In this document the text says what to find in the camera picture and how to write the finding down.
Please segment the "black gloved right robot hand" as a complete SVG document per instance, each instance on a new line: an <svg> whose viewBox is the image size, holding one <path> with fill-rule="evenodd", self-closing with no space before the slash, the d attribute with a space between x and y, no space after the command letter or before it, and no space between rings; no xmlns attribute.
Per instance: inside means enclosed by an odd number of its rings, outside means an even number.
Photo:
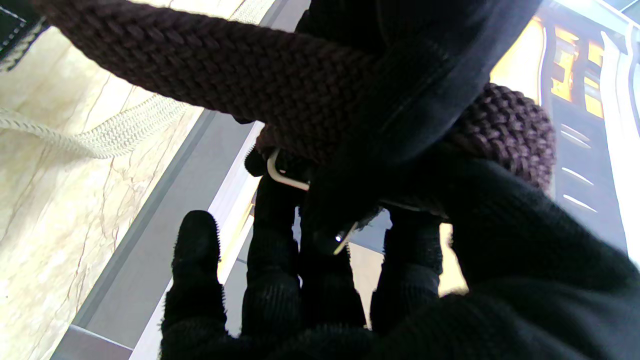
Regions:
<svg viewBox="0 0 640 360"><path fill-rule="evenodd" d="M226 330L217 224L185 215L161 324L162 360L637 360L639 270L543 192L490 161L428 155L466 294L439 296L438 218L391 211L371 329L349 253L299 249L303 192L261 179L241 334Z"/></svg>

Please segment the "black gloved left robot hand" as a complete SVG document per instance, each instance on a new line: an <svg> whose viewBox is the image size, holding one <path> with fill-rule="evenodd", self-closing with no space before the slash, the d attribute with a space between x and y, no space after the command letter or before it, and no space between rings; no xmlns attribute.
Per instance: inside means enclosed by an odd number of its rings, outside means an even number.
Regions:
<svg viewBox="0 0 640 360"><path fill-rule="evenodd" d="M313 0L304 32L382 55L352 129L311 180L301 244L336 236L406 182L450 129L541 5L539 0Z"/></svg>

